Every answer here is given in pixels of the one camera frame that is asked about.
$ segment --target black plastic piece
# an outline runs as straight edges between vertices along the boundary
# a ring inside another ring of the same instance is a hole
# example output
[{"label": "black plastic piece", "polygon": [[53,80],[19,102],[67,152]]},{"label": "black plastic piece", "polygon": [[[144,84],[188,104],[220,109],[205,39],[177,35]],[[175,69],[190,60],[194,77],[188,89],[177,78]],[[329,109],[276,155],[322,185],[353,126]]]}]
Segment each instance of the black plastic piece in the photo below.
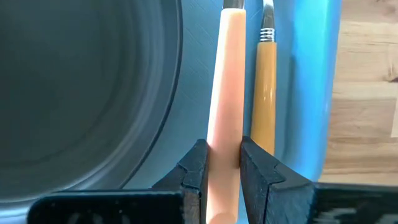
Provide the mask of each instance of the black plastic piece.
[{"label": "black plastic piece", "polygon": [[181,192],[59,192],[34,203],[28,224],[183,224]]},{"label": "black plastic piece", "polygon": [[181,190],[185,223],[206,223],[208,145],[199,139],[192,149],[152,189]]},{"label": "black plastic piece", "polygon": [[241,181],[250,224],[398,223],[398,187],[311,182],[249,137]]}]

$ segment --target pink cylindrical handle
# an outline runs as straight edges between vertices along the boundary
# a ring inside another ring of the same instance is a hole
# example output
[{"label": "pink cylindrical handle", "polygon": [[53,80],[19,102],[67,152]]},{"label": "pink cylindrical handle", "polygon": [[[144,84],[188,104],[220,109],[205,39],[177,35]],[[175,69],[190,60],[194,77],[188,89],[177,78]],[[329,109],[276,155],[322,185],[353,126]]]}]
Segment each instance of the pink cylindrical handle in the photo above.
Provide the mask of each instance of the pink cylindrical handle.
[{"label": "pink cylindrical handle", "polygon": [[206,222],[211,224],[235,223],[238,219],[245,51],[246,11],[223,9],[207,133]]}]

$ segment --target light wood grain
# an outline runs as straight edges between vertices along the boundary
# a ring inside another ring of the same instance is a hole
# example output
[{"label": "light wood grain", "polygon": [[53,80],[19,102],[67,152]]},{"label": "light wood grain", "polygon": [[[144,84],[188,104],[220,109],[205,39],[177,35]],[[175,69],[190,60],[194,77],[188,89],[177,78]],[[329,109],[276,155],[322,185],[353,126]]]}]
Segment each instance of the light wood grain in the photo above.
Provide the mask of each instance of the light wood grain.
[{"label": "light wood grain", "polygon": [[398,185],[397,9],[397,0],[343,0],[320,181]]}]

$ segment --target brush handle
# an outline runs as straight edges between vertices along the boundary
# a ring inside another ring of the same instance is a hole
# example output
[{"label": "brush handle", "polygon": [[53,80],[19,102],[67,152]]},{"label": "brush handle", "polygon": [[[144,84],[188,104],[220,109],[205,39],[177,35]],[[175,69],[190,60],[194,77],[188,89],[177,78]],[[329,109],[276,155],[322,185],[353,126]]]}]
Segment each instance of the brush handle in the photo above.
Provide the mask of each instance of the brush handle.
[{"label": "brush handle", "polygon": [[275,152],[276,56],[275,42],[258,44],[251,125],[253,141],[272,155]]},{"label": "brush handle", "polygon": [[235,223],[238,219],[245,51],[246,11],[223,9],[207,134],[207,223]]}]

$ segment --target wooden handle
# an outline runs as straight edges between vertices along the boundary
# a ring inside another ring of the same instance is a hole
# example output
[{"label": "wooden handle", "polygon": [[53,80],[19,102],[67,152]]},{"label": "wooden handle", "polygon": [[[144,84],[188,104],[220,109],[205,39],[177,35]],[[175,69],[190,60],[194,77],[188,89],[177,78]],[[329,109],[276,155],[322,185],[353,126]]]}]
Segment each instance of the wooden handle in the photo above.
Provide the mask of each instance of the wooden handle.
[{"label": "wooden handle", "polygon": [[236,223],[238,219],[245,50],[246,11],[223,9],[207,133],[206,222],[211,224]]},{"label": "wooden handle", "polygon": [[273,42],[257,46],[251,138],[269,154],[275,152],[276,50]]}]

